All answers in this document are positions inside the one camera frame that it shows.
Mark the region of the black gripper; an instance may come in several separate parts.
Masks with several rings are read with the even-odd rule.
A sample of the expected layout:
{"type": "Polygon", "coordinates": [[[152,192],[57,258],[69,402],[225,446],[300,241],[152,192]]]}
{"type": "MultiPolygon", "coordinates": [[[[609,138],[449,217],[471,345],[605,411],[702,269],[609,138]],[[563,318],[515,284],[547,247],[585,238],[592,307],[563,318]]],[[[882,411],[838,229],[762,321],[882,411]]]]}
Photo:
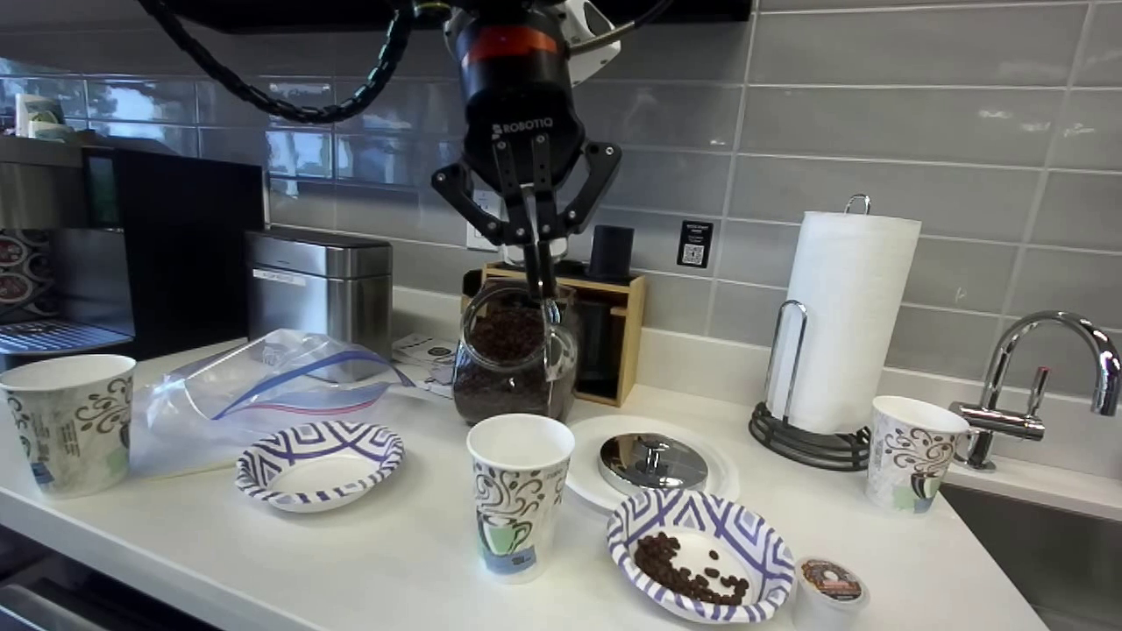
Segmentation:
{"type": "MultiPolygon", "coordinates": [[[[537,181],[537,168],[547,168],[547,185],[558,188],[581,154],[585,130],[576,119],[567,43],[554,15],[467,12],[452,27],[452,49],[467,111],[464,161],[485,181],[501,185],[493,148],[508,144],[519,181],[537,181]]],[[[523,247],[524,233],[519,223],[488,213],[472,200],[467,166],[436,168],[432,188],[489,247],[523,247]]],[[[585,181],[544,234],[579,234],[613,185],[616,168],[616,144],[585,144],[585,181]]]]}

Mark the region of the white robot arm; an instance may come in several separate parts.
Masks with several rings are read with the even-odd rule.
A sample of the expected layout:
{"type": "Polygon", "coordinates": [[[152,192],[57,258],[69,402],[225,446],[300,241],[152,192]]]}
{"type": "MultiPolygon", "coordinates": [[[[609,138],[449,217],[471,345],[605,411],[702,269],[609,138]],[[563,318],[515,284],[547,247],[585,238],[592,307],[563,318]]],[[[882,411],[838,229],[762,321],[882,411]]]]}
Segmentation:
{"type": "Polygon", "coordinates": [[[579,16],[585,0],[383,2],[383,43],[366,82],[344,101],[299,105],[219,64],[184,30],[173,0],[140,0],[209,82],[292,122],[339,122],[367,110],[397,76],[413,27],[436,15],[464,85],[467,130],[459,158],[437,168],[432,185],[493,247],[537,250],[579,233],[616,176],[620,152],[585,138],[571,61],[616,46],[639,22],[590,30],[579,16]]]}

